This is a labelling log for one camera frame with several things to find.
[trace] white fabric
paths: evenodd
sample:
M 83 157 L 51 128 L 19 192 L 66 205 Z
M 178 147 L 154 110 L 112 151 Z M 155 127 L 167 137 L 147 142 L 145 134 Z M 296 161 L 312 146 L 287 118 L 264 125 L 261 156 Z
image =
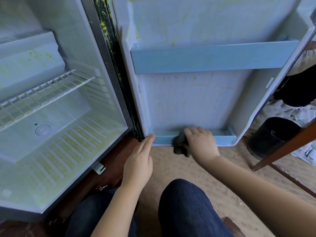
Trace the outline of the white fabric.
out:
M 304 51 L 288 75 L 298 74 L 313 65 L 316 65 L 316 49 Z M 283 103 L 282 100 L 276 101 L 272 97 L 251 124 L 245 136 L 251 136 L 270 117 L 283 117 L 297 123 L 300 127 L 305 127 L 316 118 L 316 100 L 305 107 L 292 107 Z M 316 140 L 293 151 L 291 155 L 316 166 Z

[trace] person's left hand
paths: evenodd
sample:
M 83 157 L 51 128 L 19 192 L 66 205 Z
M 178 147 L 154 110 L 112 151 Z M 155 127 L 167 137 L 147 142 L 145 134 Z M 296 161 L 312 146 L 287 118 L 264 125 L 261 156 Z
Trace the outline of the person's left hand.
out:
M 143 190 L 153 172 L 153 159 L 149 155 L 155 134 L 148 135 L 135 147 L 124 165 L 121 187 L 131 188 L 137 194 Z

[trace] jeans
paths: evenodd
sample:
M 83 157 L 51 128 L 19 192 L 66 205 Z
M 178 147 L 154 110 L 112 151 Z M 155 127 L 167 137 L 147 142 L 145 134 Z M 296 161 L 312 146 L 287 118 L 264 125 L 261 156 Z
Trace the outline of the jeans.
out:
M 108 207 L 115 190 L 86 198 L 73 212 L 65 237 L 89 237 Z M 173 180 L 163 191 L 158 208 L 163 237 L 234 237 L 196 185 Z M 128 237 L 137 236 L 132 218 Z

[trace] wire rack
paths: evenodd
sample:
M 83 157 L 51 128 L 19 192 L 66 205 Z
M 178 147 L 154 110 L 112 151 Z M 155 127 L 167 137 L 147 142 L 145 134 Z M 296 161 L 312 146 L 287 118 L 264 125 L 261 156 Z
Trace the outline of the wire rack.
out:
M 0 104 L 0 131 L 12 126 L 95 77 L 72 70 Z

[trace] forearm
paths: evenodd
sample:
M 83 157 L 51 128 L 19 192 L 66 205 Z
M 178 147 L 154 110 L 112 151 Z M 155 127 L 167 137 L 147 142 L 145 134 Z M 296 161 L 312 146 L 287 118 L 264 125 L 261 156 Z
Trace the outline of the forearm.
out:
M 205 164 L 276 236 L 316 236 L 316 207 L 223 157 Z
M 91 237 L 127 237 L 139 193 L 119 187 Z

